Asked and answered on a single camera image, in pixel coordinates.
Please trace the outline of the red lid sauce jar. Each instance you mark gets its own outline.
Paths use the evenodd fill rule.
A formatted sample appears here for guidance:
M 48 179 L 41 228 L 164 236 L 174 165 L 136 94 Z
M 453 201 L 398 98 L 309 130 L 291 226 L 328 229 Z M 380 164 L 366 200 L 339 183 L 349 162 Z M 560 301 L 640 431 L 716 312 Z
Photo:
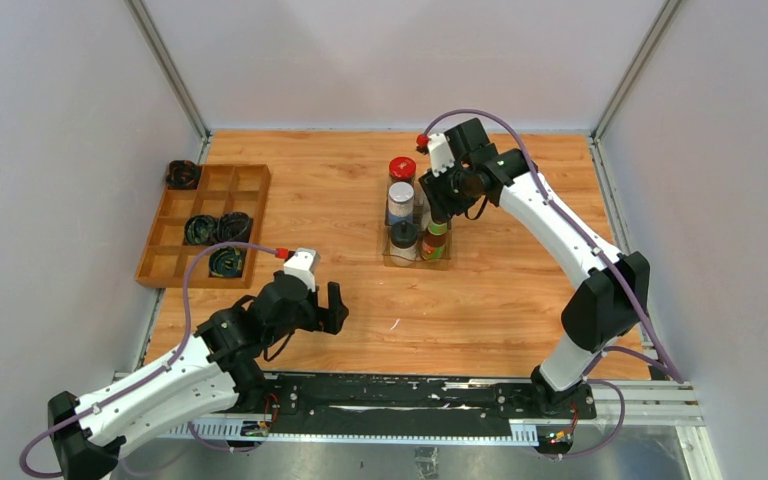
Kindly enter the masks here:
M 417 172 L 416 162 L 407 156 L 398 156 L 388 163 L 388 177 L 390 184 L 407 183 L 412 185 Z

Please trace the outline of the silver lid blue bottle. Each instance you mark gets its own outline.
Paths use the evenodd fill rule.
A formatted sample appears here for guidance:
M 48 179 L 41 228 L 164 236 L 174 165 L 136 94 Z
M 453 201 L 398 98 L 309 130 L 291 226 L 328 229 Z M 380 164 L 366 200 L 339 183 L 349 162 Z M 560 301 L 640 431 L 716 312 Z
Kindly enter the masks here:
M 387 192 L 386 224 L 414 221 L 415 190 L 408 182 L 395 182 Z

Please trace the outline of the yellow cap sauce bottle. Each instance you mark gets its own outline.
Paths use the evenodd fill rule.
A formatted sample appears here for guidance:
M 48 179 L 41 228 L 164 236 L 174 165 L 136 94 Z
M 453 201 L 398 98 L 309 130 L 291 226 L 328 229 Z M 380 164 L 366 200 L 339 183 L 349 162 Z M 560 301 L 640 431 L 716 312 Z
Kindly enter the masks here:
M 421 241 L 421 258 L 423 260 L 438 260 L 444 257 L 448 242 L 449 226 L 447 223 L 429 221 Z

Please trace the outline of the clear plastic organizer bin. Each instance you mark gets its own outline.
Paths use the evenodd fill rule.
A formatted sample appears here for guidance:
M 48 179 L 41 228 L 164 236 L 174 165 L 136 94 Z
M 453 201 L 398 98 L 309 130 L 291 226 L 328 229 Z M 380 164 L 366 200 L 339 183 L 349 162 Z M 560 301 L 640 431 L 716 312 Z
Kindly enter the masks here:
M 446 252 L 443 258 L 438 260 L 423 260 L 421 258 L 421 241 L 423 237 L 423 232 L 420 231 L 420 217 L 421 217 L 421 209 L 422 205 L 425 201 L 423 197 L 423 193 L 418 190 L 414 183 L 412 184 L 414 190 L 415 190 L 415 203 L 414 203 L 414 221 L 412 222 L 417 226 L 418 230 L 418 242 L 417 242 L 417 258 L 416 262 L 410 266 L 410 267 L 404 267 L 404 268 L 422 268 L 422 269 L 432 269 L 432 270 L 446 270 L 449 268 L 449 264 L 453 258 L 454 250 L 453 250 L 453 226 L 451 222 L 448 222 L 449 226 L 449 235 L 448 235 L 448 242 L 446 245 Z M 388 246 L 389 246 L 389 230 L 391 226 L 388 226 L 386 224 L 386 207 L 387 207 L 387 192 L 386 192 L 386 200 L 385 200 L 385 206 L 384 206 L 384 215 L 383 215 L 383 223 L 381 225 L 381 233 L 380 233 L 380 239 L 381 239 L 381 254 L 383 257 L 383 262 L 386 266 L 390 267 L 400 267 L 396 266 L 389 258 L 388 253 Z

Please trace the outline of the black lid spice bottle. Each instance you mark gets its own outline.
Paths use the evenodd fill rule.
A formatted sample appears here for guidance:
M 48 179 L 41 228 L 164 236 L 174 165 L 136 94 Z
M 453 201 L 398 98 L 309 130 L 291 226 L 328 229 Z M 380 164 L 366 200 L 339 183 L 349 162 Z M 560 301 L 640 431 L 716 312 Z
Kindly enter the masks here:
M 410 267 L 416 262 L 418 236 L 417 226 L 407 220 L 390 227 L 388 253 L 396 266 Z

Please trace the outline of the silver lid glass jar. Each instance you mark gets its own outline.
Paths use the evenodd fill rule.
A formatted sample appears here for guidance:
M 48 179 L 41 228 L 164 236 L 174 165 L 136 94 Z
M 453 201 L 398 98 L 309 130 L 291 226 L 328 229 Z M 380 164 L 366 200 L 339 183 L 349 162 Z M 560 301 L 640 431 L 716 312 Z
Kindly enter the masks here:
M 430 203 L 428 200 L 425 200 L 421 209 L 420 231 L 425 232 L 428 229 L 429 223 L 431 221 L 432 221 L 432 215 L 431 215 Z

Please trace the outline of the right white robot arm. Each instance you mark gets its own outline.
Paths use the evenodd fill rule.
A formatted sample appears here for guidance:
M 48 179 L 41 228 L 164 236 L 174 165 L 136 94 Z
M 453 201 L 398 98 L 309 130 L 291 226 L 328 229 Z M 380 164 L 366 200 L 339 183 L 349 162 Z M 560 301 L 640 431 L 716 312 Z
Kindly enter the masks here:
M 531 403 L 544 417 L 571 406 L 604 349 L 640 323 L 650 264 L 624 254 L 587 226 L 548 186 L 522 141 L 504 153 L 478 118 L 416 139 L 430 169 L 419 179 L 435 221 L 492 204 L 519 221 L 561 267 L 574 289 L 561 314 L 563 333 L 530 375 Z

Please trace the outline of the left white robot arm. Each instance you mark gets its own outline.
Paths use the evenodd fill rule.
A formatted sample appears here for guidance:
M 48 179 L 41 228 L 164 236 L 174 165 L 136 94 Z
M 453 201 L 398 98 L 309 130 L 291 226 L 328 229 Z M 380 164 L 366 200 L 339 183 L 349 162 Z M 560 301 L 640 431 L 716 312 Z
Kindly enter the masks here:
M 95 392 L 64 391 L 48 402 L 49 437 L 61 477 L 101 479 L 149 440 L 202 415 L 233 406 L 258 411 L 266 400 L 258 361 L 283 349 L 298 330 L 338 334 L 349 309 L 339 283 L 328 304 L 300 278 L 277 272 L 256 295 L 212 314 L 184 346 Z

